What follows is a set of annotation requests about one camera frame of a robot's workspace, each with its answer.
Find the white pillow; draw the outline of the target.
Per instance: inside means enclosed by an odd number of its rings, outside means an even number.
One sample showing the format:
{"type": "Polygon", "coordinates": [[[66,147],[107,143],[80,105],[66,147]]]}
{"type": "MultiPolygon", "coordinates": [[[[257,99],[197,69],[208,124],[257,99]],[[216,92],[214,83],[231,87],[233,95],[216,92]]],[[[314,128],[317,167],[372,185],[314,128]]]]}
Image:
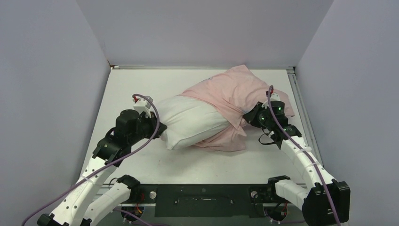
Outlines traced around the white pillow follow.
{"type": "Polygon", "coordinates": [[[183,96],[156,102],[160,122],[167,126],[161,139],[166,149],[183,149],[210,138],[230,123],[210,104],[183,96]]]}

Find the purple pink printed pillowcase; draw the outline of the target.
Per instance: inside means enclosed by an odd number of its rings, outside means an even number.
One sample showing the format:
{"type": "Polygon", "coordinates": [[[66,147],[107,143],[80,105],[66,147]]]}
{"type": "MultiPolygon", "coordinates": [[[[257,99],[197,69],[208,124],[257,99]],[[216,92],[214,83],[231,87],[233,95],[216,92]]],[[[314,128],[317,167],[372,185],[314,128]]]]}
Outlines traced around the purple pink printed pillowcase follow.
{"type": "Polygon", "coordinates": [[[181,93],[213,106],[230,125],[196,146],[213,150],[234,152],[246,149],[247,122],[243,115],[250,112],[257,103],[267,100],[269,85],[256,77],[245,65],[203,80],[181,93]]]}

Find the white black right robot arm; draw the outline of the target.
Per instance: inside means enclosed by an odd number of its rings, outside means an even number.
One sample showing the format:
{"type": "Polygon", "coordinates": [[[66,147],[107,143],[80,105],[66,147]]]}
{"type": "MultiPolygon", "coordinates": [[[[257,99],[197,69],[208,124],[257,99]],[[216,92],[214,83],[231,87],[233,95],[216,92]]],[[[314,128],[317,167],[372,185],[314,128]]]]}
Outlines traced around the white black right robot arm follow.
{"type": "Polygon", "coordinates": [[[331,226],[348,222],[351,190],[344,181],[328,173],[306,144],[300,130],[288,122],[282,101],[258,102],[243,119],[250,125],[268,130],[268,136],[287,155],[306,184],[303,188],[286,176],[270,178],[267,198],[281,198],[302,211],[306,224],[331,226]]]}

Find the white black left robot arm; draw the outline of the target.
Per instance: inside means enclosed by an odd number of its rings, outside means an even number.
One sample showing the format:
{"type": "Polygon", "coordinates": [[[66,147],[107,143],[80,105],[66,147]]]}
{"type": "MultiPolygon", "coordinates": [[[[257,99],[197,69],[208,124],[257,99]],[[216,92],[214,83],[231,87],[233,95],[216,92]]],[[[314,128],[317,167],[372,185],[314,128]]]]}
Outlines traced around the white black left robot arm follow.
{"type": "Polygon", "coordinates": [[[39,226],[79,226],[94,196],[105,180],[134,154],[132,146],[145,139],[146,144],[160,136],[166,126],[156,109],[149,112],[123,110],[96,145],[78,182],[61,195],[61,203],[49,214],[42,214],[39,226]]]}

